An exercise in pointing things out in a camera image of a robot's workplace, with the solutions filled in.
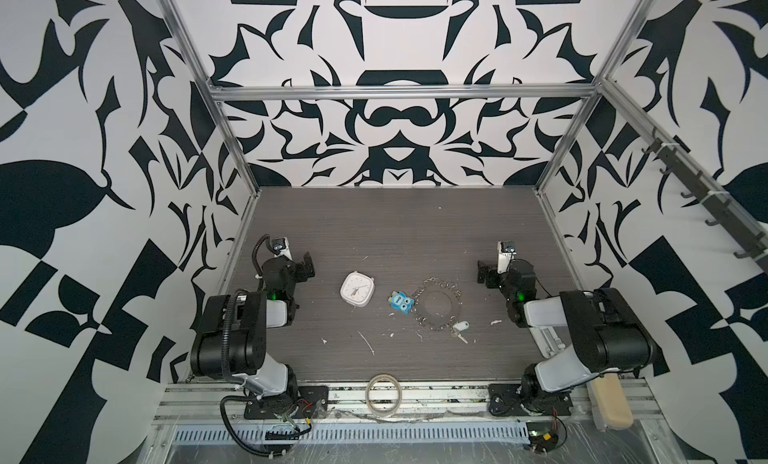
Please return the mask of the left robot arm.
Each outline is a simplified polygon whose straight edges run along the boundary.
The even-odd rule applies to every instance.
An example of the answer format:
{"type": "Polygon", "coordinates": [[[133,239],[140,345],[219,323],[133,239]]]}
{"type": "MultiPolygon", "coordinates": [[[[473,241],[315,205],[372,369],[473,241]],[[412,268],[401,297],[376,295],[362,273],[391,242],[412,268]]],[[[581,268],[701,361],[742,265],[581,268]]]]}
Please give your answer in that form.
{"type": "Polygon", "coordinates": [[[310,253],[296,262],[285,255],[267,260],[255,291],[210,297],[190,353],[195,376],[239,385],[251,405],[274,414],[298,401],[293,369],[267,352],[267,330],[293,324],[295,288],[315,276],[310,253]]]}

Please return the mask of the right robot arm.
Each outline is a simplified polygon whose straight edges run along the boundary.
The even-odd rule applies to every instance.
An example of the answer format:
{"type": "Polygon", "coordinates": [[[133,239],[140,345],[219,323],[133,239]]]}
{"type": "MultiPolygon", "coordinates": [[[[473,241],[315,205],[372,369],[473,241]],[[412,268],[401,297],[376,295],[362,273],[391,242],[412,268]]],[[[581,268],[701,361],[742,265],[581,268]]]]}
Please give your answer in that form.
{"type": "Polygon", "coordinates": [[[571,343],[529,365],[517,385],[488,387],[488,412],[496,417],[570,414],[573,388],[606,374],[652,364],[658,346],[615,288],[561,291],[539,299],[532,264],[516,259],[501,270],[479,261],[477,282],[497,289],[520,328],[565,327],[571,343]]]}

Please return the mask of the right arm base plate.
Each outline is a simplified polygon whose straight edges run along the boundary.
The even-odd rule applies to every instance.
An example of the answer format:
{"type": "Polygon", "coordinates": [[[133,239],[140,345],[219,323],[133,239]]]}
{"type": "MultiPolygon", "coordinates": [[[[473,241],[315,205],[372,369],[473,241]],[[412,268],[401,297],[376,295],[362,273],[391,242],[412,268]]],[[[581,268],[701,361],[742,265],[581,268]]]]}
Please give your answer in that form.
{"type": "Polygon", "coordinates": [[[570,416],[569,392],[550,393],[535,384],[491,384],[488,412],[495,417],[570,416]]]}

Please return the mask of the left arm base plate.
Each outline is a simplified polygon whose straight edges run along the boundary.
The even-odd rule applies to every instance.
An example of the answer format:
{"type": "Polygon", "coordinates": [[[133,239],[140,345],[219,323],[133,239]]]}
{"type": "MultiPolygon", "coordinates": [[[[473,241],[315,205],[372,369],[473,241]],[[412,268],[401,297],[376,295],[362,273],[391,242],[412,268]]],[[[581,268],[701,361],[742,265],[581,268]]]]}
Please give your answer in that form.
{"type": "Polygon", "coordinates": [[[316,412],[326,410],[329,387],[325,385],[301,385],[289,387],[276,396],[250,400],[245,407],[246,420],[265,420],[291,412],[291,417],[311,418],[316,412]]]}

